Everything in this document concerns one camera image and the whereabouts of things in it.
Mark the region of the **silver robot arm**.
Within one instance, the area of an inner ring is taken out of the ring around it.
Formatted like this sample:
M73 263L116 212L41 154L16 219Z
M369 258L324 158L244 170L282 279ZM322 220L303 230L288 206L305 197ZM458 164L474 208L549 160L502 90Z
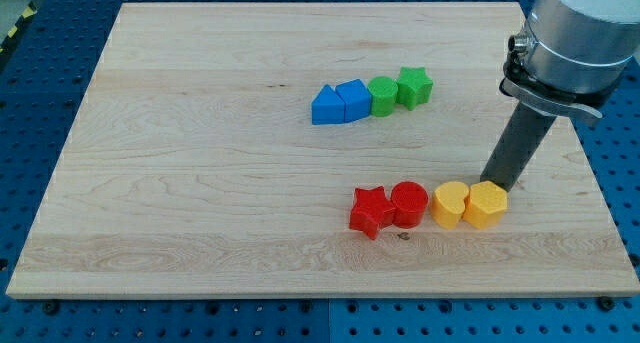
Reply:
M501 89L534 112L596 124L639 46L639 0L535 0Z

